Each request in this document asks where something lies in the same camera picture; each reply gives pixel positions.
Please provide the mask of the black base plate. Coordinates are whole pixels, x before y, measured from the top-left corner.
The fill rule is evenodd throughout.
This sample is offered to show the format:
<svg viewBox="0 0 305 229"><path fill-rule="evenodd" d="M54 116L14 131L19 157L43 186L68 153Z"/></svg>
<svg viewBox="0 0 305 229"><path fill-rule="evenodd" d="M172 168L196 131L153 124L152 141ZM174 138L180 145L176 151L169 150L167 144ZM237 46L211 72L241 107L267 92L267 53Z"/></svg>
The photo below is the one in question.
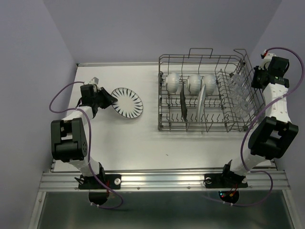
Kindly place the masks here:
<svg viewBox="0 0 305 229"><path fill-rule="evenodd" d="M96 176L104 185L107 187L117 190L121 188L121 178L120 174L106 174L104 176L97 175ZM78 189L105 189L95 177L84 177L80 175L79 177L74 178L78 182Z"/></svg>
<svg viewBox="0 0 305 229"><path fill-rule="evenodd" d="M243 183L244 176L235 174L209 173L204 175L203 184L206 188L247 188L248 183Z"/></svg>

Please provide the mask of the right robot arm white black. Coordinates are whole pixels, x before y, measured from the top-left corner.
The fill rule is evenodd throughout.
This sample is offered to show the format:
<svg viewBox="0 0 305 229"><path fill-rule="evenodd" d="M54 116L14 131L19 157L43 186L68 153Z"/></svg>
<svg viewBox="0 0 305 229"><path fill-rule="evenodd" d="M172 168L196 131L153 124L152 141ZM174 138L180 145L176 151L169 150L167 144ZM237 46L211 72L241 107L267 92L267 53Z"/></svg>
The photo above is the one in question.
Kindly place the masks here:
<svg viewBox="0 0 305 229"><path fill-rule="evenodd" d="M274 54L266 55L263 63L254 68L251 87L263 91L265 117L252 132L242 156L224 165L219 175L222 185L240 184L258 164L281 158L296 137L298 126L291 122L285 97L289 81L284 75L288 68L289 60Z"/></svg>

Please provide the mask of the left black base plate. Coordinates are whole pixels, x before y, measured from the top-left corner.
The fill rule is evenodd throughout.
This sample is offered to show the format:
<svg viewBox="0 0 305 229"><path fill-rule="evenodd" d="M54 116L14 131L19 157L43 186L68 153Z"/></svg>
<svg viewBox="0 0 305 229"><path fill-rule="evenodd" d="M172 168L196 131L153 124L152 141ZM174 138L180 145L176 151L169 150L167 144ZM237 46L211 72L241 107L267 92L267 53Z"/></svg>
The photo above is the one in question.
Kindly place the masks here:
<svg viewBox="0 0 305 229"><path fill-rule="evenodd" d="M117 190L121 188L121 178L120 174L106 174L104 176L97 175L96 176L104 185L107 187ZM84 177L80 175L79 177L74 178L78 182L78 189L105 189L95 177Z"/></svg>

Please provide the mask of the white ribbed bowl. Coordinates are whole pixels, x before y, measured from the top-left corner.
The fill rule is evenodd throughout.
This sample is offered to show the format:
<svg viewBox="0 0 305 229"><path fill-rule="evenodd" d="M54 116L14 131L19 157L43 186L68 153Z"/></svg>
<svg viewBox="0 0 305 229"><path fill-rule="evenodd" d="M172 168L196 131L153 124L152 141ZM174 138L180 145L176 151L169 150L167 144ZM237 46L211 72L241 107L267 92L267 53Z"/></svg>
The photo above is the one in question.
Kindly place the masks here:
<svg viewBox="0 0 305 229"><path fill-rule="evenodd" d="M178 73L170 73L165 80L166 90L169 94L176 94L181 90L180 76Z"/></svg>
<svg viewBox="0 0 305 229"><path fill-rule="evenodd" d="M203 77L203 82L206 86L206 93L213 94L216 89L216 77L212 74Z"/></svg>
<svg viewBox="0 0 305 229"><path fill-rule="evenodd" d="M198 95L202 87L202 77L199 74L194 74L188 77L186 88L189 95Z"/></svg>

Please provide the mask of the clear textured glass rear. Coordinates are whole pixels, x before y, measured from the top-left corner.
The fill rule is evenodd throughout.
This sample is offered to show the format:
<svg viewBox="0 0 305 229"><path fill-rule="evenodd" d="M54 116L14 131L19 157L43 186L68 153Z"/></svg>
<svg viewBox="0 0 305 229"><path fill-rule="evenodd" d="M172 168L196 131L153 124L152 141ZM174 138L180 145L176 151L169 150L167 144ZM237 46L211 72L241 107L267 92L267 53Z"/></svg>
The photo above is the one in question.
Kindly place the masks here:
<svg viewBox="0 0 305 229"><path fill-rule="evenodd" d="M236 89L238 87L242 87L244 84L244 77L239 74L234 74L231 78L228 79L228 86L232 89Z"/></svg>

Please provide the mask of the clear textured glass middle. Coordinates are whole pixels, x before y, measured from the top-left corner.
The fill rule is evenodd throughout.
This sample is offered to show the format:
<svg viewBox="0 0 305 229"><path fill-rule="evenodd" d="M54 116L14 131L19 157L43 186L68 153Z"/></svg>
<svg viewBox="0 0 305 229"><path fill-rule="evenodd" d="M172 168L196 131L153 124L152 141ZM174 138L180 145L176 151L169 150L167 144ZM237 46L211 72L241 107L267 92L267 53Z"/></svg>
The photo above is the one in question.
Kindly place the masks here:
<svg viewBox="0 0 305 229"><path fill-rule="evenodd" d="M241 101L244 101L247 98L248 92L243 87L238 87L233 90L229 96L232 99L234 103L240 103Z"/></svg>

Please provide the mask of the white plate red strawberries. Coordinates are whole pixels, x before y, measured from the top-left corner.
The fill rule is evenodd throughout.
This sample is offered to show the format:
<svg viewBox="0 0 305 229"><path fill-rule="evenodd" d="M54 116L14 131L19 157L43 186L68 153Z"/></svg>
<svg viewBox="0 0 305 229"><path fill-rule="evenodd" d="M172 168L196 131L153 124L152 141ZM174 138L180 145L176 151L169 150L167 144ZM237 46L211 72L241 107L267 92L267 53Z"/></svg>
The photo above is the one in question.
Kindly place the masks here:
<svg viewBox="0 0 305 229"><path fill-rule="evenodd" d="M201 122L201 118L204 112L204 101L206 96L206 85L204 84L201 88L201 91L198 95L198 103L197 103L197 112L196 112L196 118L197 122Z"/></svg>

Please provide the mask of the clear textured glass front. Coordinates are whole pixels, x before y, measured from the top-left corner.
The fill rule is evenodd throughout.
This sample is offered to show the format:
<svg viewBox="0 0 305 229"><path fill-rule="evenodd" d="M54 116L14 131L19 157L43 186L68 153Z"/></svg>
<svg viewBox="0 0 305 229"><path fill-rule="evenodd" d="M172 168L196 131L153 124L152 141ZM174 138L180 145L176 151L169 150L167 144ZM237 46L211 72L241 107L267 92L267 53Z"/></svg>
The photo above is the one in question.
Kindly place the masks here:
<svg viewBox="0 0 305 229"><path fill-rule="evenodd" d="M248 101L241 101L236 107L235 114L239 118L246 118L252 111L253 106Z"/></svg>

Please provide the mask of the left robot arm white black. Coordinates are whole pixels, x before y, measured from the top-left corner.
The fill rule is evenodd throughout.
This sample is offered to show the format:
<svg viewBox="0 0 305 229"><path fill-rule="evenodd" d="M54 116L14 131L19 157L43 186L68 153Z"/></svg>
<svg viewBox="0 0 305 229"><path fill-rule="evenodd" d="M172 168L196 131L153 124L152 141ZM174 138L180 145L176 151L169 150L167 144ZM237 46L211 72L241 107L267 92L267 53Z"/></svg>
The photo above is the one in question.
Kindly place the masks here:
<svg viewBox="0 0 305 229"><path fill-rule="evenodd" d="M104 168L91 157L92 126L90 121L99 109L106 109L118 99L95 83L80 86L81 97L68 116L51 122L51 153L81 172L80 185L101 188L107 184Z"/></svg>

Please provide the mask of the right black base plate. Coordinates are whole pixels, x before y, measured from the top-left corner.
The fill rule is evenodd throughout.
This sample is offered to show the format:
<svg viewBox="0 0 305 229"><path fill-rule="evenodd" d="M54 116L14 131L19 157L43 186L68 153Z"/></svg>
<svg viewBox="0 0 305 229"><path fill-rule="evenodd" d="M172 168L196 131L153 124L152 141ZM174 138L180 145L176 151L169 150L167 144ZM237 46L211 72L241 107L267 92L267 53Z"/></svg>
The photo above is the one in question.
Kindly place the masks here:
<svg viewBox="0 0 305 229"><path fill-rule="evenodd" d="M206 188L247 188L248 183L243 183L244 176L235 174L209 173L204 175L203 184Z"/></svg>

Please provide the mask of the white plate blue stripes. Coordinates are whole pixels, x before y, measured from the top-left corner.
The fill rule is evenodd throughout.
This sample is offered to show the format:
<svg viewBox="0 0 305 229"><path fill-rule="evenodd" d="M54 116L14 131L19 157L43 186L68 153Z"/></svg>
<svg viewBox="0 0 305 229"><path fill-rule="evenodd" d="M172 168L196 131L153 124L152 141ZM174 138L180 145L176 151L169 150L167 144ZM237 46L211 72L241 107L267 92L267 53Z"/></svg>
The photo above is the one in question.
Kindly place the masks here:
<svg viewBox="0 0 305 229"><path fill-rule="evenodd" d="M128 119L135 119L143 113L143 102L133 90L119 87L112 91L111 96L117 99L112 107L119 115Z"/></svg>

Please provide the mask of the clear textured glass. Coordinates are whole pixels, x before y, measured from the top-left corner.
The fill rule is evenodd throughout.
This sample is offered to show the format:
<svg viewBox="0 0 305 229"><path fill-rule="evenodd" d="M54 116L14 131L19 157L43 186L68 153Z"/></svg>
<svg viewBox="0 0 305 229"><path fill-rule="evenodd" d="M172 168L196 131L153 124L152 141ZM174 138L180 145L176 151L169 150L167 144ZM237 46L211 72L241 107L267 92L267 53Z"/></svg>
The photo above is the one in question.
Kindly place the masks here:
<svg viewBox="0 0 305 229"><path fill-rule="evenodd" d="M247 98L248 92L243 87L238 87L233 90L229 96L232 99L234 103L240 103L241 101L244 101Z"/></svg>
<svg viewBox="0 0 305 229"><path fill-rule="evenodd" d="M236 89L238 87L242 87L244 84L244 77L239 74L234 74L231 78L228 79L228 86L232 89Z"/></svg>
<svg viewBox="0 0 305 229"><path fill-rule="evenodd" d="M235 114L239 118L246 118L252 111L253 106L248 101L241 101L236 107Z"/></svg>

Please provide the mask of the dark teal square plate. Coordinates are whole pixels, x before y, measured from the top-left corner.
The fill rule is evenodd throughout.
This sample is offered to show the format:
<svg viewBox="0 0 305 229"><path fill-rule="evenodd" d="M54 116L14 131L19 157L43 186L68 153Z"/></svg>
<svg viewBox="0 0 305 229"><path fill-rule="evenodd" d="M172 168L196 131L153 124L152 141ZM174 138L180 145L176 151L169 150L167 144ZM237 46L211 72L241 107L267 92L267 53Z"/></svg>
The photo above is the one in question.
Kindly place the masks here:
<svg viewBox="0 0 305 229"><path fill-rule="evenodd" d="M181 104L182 118L186 122L187 121L187 108L186 108L185 95L184 95L184 83L182 83L181 91L180 91L180 104Z"/></svg>

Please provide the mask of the aluminium mounting rail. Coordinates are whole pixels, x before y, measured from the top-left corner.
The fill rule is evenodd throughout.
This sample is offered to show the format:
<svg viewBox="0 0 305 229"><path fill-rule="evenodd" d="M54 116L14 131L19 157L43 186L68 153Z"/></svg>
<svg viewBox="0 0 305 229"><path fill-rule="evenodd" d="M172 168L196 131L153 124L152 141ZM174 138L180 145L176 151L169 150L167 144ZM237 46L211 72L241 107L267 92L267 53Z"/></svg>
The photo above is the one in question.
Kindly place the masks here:
<svg viewBox="0 0 305 229"><path fill-rule="evenodd" d="M173 170L125 170L107 171L106 174L120 174L121 188L119 192L164 192L164 191L218 191L207 189L203 185L206 174L220 173L222 169L173 169ZM290 185L284 171L267 169L273 179L273 190L289 190ZM78 188L75 177L79 172L47 172L43 173L39 185L40 192L85 192ZM269 190L271 181L265 173L247 175L247 188L240 191Z"/></svg>

